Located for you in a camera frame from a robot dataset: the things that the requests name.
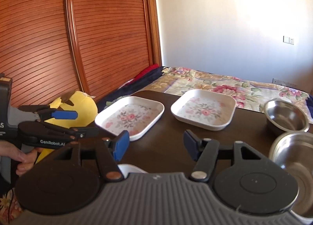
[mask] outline floral pattern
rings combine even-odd
[[[158,91],[167,94],[183,95],[192,89],[209,90],[227,94],[237,101],[238,108],[263,112],[263,104],[273,98],[279,98],[298,106],[313,123],[306,99],[309,95],[296,89],[254,81],[241,80],[232,76],[223,76],[178,67],[165,68],[164,75],[143,90]]]
[[[116,111],[103,125],[115,135],[127,130],[130,136],[143,131],[162,111],[137,104],[128,104]]]
[[[10,219],[10,222],[12,222],[22,213],[22,209],[15,195],[12,200],[13,190],[14,189],[10,190],[7,194],[3,195],[2,198],[0,198],[0,224],[7,225],[9,224],[8,218]]]
[[[177,115],[207,125],[222,125],[229,121],[233,109],[227,104],[205,98],[191,98]]]

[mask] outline wooden door frame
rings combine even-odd
[[[69,47],[74,61],[76,70],[77,80],[81,91],[90,94],[83,61],[80,54],[78,37],[76,32],[76,22],[74,14],[74,3],[73,0],[64,0],[65,20]]]
[[[156,0],[143,0],[146,17],[146,30],[148,38],[148,48],[151,48],[151,56],[149,56],[150,64],[158,64],[162,66],[161,45],[159,34],[159,23],[157,17]]]

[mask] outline floral bedspread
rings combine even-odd
[[[164,75],[142,90],[183,95],[188,90],[204,89],[227,94],[237,101],[238,108],[263,112],[263,104],[273,98],[291,102],[298,106],[313,123],[306,98],[309,95],[296,89],[270,84],[241,80],[231,76],[210,74],[187,68],[165,68]]]

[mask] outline cable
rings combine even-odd
[[[10,200],[10,204],[9,204],[9,208],[7,210],[7,223],[10,224],[10,209],[11,209],[11,206],[12,206],[12,203],[13,203],[13,199],[14,199],[14,190],[13,190],[13,187],[11,185],[11,190],[12,191],[12,197],[11,197],[11,200]]]

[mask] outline wooden wardrobe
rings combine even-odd
[[[160,58],[155,0],[0,0],[13,106],[70,90],[99,100]]]

